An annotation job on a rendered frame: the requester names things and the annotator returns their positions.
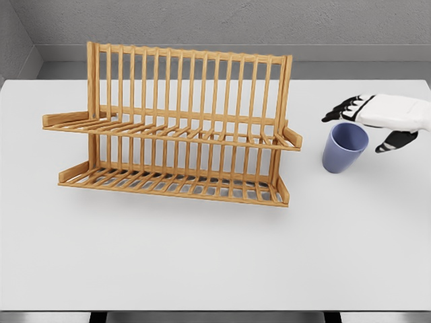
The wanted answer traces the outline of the blue plastic cup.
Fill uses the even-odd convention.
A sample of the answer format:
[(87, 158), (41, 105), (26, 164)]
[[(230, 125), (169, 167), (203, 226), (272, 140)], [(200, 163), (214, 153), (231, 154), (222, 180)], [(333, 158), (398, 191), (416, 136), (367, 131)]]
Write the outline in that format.
[(350, 167), (368, 145), (368, 135), (356, 124), (343, 122), (335, 125), (328, 136), (323, 152), (323, 167), (338, 174)]

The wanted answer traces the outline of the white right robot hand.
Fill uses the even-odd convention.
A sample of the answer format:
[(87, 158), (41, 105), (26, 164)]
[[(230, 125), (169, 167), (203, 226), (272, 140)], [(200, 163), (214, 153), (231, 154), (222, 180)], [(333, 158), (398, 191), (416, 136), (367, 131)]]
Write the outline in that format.
[(386, 94), (359, 95), (334, 107), (322, 121), (341, 119), (391, 129), (389, 136), (375, 149), (383, 153), (411, 143), (420, 130), (431, 132), (431, 102)]

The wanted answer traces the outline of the wooden two-tier dish rack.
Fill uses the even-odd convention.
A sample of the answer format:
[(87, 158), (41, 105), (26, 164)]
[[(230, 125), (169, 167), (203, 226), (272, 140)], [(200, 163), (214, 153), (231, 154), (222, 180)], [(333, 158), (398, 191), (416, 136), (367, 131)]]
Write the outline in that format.
[(283, 151), (292, 57), (87, 45), (88, 109), (44, 129), (85, 133), (88, 160), (61, 186), (287, 207)]

